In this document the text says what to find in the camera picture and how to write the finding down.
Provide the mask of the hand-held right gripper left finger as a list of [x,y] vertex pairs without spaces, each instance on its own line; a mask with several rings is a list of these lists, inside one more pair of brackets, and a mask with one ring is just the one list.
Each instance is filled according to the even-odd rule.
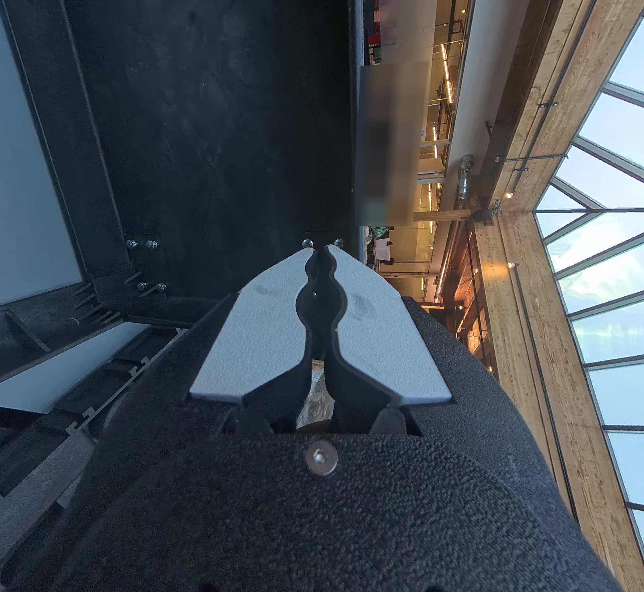
[[304,248],[239,291],[189,389],[294,432],[312,383],[318,254]]

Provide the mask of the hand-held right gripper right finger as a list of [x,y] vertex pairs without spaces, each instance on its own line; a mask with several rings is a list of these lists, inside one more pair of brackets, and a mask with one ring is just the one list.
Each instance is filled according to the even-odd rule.
[[398,291],[334,244],[325,248],[325,341],[341,433],[368,434],[384,410],[405,426],[410,407],[453,399]]

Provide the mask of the skylight window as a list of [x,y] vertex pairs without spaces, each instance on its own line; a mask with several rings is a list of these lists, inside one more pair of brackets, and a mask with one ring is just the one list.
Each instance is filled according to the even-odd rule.
[[533,213],[643,538],[643,16]]

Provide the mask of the ceiling strip light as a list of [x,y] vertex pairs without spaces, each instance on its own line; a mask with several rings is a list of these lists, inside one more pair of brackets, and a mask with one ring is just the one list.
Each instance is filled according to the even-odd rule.
[[444,66],[444,92],[449,104],[453,104],[453,88],[451,84],[449,62],[448,62],[448,49],[446,44],[440,44],[440,52],[442,56],[442,63]]

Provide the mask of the dark wooden beam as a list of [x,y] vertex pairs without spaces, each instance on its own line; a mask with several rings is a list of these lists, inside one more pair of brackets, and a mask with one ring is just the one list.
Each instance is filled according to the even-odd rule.
[[480,209],[494,206],[493,197],[519,120],[527,105],[538,66],[545,53],[561,0],[529,0],[517,47],[492,129],[491,143],[473,182]]

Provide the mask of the notched black frame rail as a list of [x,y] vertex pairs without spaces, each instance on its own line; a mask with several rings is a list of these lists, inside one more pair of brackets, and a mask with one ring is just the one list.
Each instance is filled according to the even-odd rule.
[[152,327],[124,346],[46,413],[1,408],[1,496],[6,497],[62,443],[83,427],[90,438],[120,396],[127,394],[149,362],[183,329]]

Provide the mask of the silver duct pipe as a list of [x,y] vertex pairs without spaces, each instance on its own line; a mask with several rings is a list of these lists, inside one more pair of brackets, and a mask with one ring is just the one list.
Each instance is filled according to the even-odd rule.
[[471,185],[471,168],[473,164],[474,156],[472,154],[463,155],[459,162],[455,209],[461,209],[468,199]]

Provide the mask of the ribbed black frame crossbar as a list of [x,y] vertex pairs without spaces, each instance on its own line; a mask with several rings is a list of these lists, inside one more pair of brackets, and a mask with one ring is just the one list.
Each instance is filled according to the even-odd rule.
[[187,329],[218,299],[173,296],[160,282],[144,282],[132,262],[94,274],[88,281],[1,306],[1,381],[26,371],[121,323]]

